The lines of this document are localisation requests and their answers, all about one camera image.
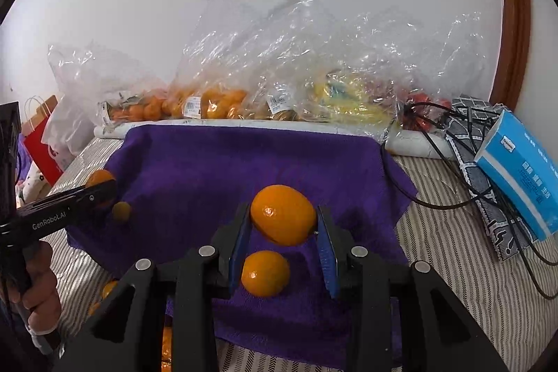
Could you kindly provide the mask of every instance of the plastic bag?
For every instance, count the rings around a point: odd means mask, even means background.
[[[387,75],[394,87],[397,108],[408,103],[436,103],[451,106],[451,100],[467,93],[484,68],[482,37],[476,33],[478,14],[460,15],[449,32],[428,36],[419,21],[397,8],[369,17],[361,15],[353,27],[357,37],[384,55]],[[433,121],[443,110],[416,107],[415,112]],[[432,125],[420,117],[399,112],[405,129],[430,131]]]
[[[63,96],[48,118],[41,142],[54,152],[69,150],[76,157],[93,139],[94,128],[83,110]]]
[[[50,45],[48,63],[60,91],[95,125],[164,118],[163,82],[124,53],[96,43],[85,49]]]
[[[320,0],[285,0],[255,29],[229,59],[250,81],[241,117],[323,121],[312,111],[309,89],[342,53],[334,39],[338,21]]]
[[[245,41],[244,31],[258,20],[258,12],[242,0],[208,0],[183,50],[163,112],[175,119],[236,118],[247,92],[242,84],[224,84],[232,72],[225,56]]]
[[[359,20],[369,26],[367,17]],[[395,117],[397,84],[407,72],[386,45],[372,40],[379,40],[375,28],[357,21],[330,24],[330,37],[317,53],[322,64],[305,83],[302,116],[379,138]]]

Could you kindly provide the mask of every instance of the blue tissue box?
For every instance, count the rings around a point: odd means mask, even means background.
[[[558,230],[558,170],[512,113],[502,111],[475,162],[510,198],[540,240]]]

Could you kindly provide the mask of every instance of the human hand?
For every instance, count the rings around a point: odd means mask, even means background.
[[[56,291],[58,280],[50,269],[52,247],[46,241],[39,242],[39,248],[31,260],[27,262],[27,273],[31,277],[32,287],[23,297],[8,281],[8,296],[12,303],[21,303],[33,312],[29,316],[29,328],[34,332],[44,332],[55,327],[62,313],[60,297]],[[0,286],[0,298],[6,301]]]

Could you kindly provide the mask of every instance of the barcode label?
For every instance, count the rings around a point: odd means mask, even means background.
[[[202,118],[202,98],[188,97],[182,109],[182,113],[184,117],[189,117],[191,119]]]
[[[114,122],[111,120],[110,116],[108,115],[108,103],[105,101],[103,103],[99,103],[99,116],[101,117],[101,122],[105,127],[113,127]]]
[[[267,98],[267,105],[270,107],[271,115],[280,113],[281,111],[288,111],[291,105],[287,100],[287,96],[282,93],[281,95],[269,95]]]

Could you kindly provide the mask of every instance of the blue gripper pad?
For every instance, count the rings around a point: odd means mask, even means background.
[[[244,214],[244,220],[238,232],[236,243],[234,244],[231,260],[229,261],[229,291],[231,294],[234,293],[241,280],[242,268],[244,267],[244,260],[248,252],[251,232],[252,221],[250,221],[250,210],[247,210]]]
[[[322,213],[317,211],[317,251],[322,264],[322,274],[324,275],[324,283],[331,298],[337,298],[339,295],[339,282],[337,271],[337,260],[331,245],[331,239],[324,223]]]

